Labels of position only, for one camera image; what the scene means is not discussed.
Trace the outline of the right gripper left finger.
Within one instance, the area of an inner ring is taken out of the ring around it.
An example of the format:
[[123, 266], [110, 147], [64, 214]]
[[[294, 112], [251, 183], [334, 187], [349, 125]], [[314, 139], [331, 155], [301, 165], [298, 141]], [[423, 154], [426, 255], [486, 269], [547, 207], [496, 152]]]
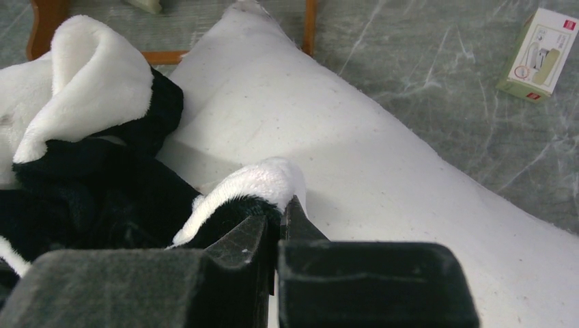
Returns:
[[265, 327], [268, 222], [207, 249], [53, 251], [1, 311], [2, 327]]

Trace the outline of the white pillow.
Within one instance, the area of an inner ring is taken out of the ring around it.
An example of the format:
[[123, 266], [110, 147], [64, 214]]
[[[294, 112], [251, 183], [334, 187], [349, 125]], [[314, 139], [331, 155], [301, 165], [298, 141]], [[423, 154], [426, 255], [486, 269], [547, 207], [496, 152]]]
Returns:
[[185, 106], [160, 158], [192, 185], [290, 158], [305, 175], [308, 217], [328, 237], [442, 243], [484, 327], [578, 326], [578, 238], [448, 164], [257, 2], [229, 6], [171, 80]]

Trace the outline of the black white checkered pillowcase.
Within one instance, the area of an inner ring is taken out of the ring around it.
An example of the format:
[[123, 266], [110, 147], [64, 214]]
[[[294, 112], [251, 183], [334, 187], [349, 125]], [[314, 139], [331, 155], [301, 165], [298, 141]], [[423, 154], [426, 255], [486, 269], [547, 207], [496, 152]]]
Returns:
[[249, 217], [306, 200], [283, 157], [208, 194], [157, 159], [184, 93], [127, 39], [77, 15], [43, 56], [1, 70], [1, 290], [58, 249], [204, 249]]

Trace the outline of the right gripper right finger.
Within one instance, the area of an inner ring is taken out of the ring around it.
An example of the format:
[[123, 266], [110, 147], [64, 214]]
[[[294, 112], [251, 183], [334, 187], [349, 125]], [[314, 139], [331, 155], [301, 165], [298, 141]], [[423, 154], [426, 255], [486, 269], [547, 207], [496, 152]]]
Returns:
[[330, 241], [297, 198], [281, 221], [280, 327], [478, 327], [461, 264], [438, 243]]

